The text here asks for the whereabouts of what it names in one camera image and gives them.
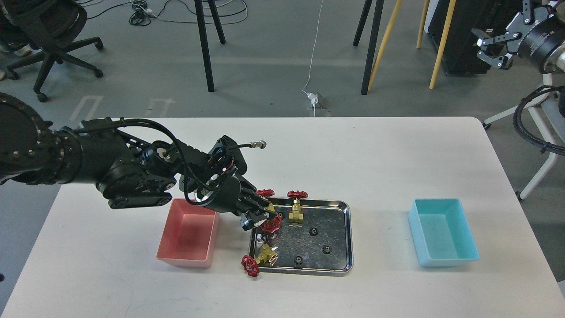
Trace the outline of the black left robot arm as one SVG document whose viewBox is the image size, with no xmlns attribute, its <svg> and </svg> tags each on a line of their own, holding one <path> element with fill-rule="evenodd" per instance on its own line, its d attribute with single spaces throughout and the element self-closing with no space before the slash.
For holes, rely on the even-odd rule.
<svg viewBox="0 0 565 318">
<path fill-rule="evenodd" d="M 205 153 L 183 143 L 149 119 L 83 121 L 53 130 L 26 103 L 1 95 L 1 183 L 93 184 L 113 209 L 160 207 L 178 185 L 189 204 L 240 217 L 244 230 L 280 225 L 266 197 L 244 179 L 242 148 L 222 136 Z"/>
</svg>

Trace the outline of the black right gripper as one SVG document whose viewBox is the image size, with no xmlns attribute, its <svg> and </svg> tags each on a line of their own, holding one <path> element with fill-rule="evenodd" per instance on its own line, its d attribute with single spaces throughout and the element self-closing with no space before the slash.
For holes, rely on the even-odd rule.
<svg viewBox="0 0 565 318">
<path fill-rule="evenodd" d="M 565 29 L 555 16 L 558 0 L 523 0 L 519 12 L 506 27 L 506 34 L 489 36 L 478 28 L 479 60 L 499 70 L 508 70 L 517 55 L 529 62 L 557 62 L 564 54 Z"/>
</svg>

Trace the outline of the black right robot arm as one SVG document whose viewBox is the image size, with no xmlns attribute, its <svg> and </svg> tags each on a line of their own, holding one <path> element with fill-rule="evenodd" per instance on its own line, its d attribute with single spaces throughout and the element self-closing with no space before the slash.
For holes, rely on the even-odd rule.
<svg viewBox="0 0 565 318">
<path fill-rule="evenodd" d="M 478 28 L 472 28 L 472 34 L 478 37 L 477 57 L 492 67 L 508 70 L 515 56 L 528 60 L 541 74 L 550 75 L 564 71 L 564 22 L 557 16 L 556 6 L 560 0 L 551 0 L 542 4 L 538 0 L 523 0 L 521 11 L 506 27 L 506 32 L 498 36 L 489 36 Z M 516 132 L 526 141 L 546 151 L 564 155 L 564 147 L 545 141 L 530 133 L 523 125 L 521 115 L 528 104 L 533 105 L 539 97 L 538 105 L 549 97 L 557 97 L 564 92 L 564 86 L 555 87 L 544 84 L 528 96 L 521 99 L 512 119 Z"/>
</svg>

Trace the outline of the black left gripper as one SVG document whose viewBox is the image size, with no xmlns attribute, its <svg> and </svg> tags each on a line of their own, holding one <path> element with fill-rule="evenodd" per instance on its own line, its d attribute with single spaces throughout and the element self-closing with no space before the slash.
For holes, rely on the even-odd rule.
<svg viewBox="0 0 565 318">
<path fill-rule="evenodd" d="M 220 213 L 232 213 L 240 216 L 243 230 L 251 230 L 262 225 L 269 217 L 275 217 L 272 203 L 256 187 L 240 175 L 232 175 L 222 188 L 212 191 L 206 199 L 195 198 L 195 203 Z"/>
</svg>

